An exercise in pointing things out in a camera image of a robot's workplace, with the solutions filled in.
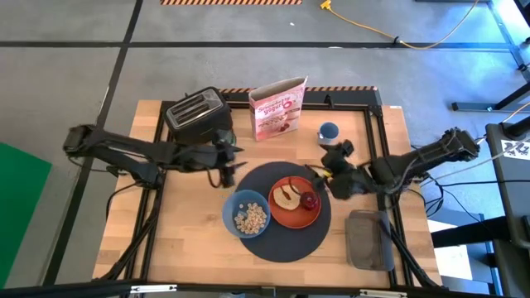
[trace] black and yellow caution tape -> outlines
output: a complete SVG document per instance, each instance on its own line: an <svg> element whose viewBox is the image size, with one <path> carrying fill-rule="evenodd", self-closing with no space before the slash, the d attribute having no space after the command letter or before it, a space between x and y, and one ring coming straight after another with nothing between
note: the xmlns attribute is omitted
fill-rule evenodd
<svg viewBox="0 0 530 298"><path fill-rule="evenodd" d="M255 88L225 88L219 89L223 94L229 93L249 93ZM335 86L335 87L306 87L306 92L319 91L375 91L378 88L375 86Z"/></svg>
<svg viewBox="0 0 530 298"><path fill-rule="evenodd" d="M300 5L302 0L161 0L161 5Z"/></svg>

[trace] wooden tabletop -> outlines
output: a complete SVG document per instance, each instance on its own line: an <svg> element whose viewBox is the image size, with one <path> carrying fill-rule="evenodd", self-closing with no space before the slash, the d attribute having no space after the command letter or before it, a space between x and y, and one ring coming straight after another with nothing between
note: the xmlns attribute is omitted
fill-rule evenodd
<svg viewBox="0 0 530 298"><path fill-rule="evenodd" d="M161 101L154 100L142 100L138 103L131 137L152 142L160 106ZM297 131L261 142L253 140L248 113L246 109L232 111L234 131L238 137L237 146L244 149L238 153L237 162L248 162L238 169L234 177L236 183L256 166L270 161L319 164L325 152L316 145L316 131L326 121L333 121L340 127L340 140L349 139L354 144L355 151L349 162L359 164L369 160L369 146L361 112L304 110ZM400 155L410 151L401 108L384 106L383 119L391 154ZM373 129L378 154L381 155L375 118ZM129 176L120 177L116 187L121 188L132 182ZM334 199L329 194L331 225L324 242L311 255L299 261L276 263L255 257L224 227L221 209L224 200L234 189L235 187L225 190L211 188L205 172L182 174L168 171L149 268L149 281L389 287L387 272L360 270L348 265L346 261L345 218L353 209L377 210L375 195L356 195L343 201ZM129 244L141 193L140 188L131 188L114 197L94 277L106 273ZM402 195L400 207L409 250L431 279L441 284L422 199L412 192L406 192ZM394 256L398 282L404 284L402 263L396 248ZM134 276L138 276L141 264L141 259L138 258Z"/></svg>

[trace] orange plate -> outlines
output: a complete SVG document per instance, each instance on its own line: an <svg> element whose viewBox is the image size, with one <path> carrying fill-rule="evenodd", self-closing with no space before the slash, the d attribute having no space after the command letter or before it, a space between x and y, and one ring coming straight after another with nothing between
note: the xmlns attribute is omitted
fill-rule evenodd
<svg viewBox="0 0 530 298"><path fill-rule="evenodd" d="M291 178L291 184L296 186L300 193L310 191L316 194L316 197L319 200L317 208L313 210L307 210L300 203L296 209L287 210L276 204L273 194L274 190L284 185L290 187L289 178ZM271 191L268 193L268 205L271 207L271 214L273 218L278 221L279 224L288 228L305 228L308 225L313 224L316 218L318 218L318 214L320 214L320 209L322 208L320 196L313 190L311 182L298 176L284 177L276 182Z"/></svg>

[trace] green backdrop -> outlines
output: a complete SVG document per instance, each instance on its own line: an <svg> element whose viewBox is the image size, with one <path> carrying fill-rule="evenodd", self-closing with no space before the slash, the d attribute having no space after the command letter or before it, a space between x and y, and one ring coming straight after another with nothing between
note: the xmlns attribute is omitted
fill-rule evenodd
<svg viewBox="0 0 530 298"><path fill-rule="evenodd" d="M51 164L0 143L0 289L41 197Z"/></svg>

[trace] blue mug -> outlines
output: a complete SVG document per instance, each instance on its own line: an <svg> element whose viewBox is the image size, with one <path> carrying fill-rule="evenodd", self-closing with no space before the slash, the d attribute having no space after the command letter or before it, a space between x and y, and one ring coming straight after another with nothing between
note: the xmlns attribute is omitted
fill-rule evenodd
<svg viewBox="0 0 530 298"><path fill-rule="evenodd" d="M320 145L331 145L339 136L339 127L334 123L322 123L316 135Z"/></svg>

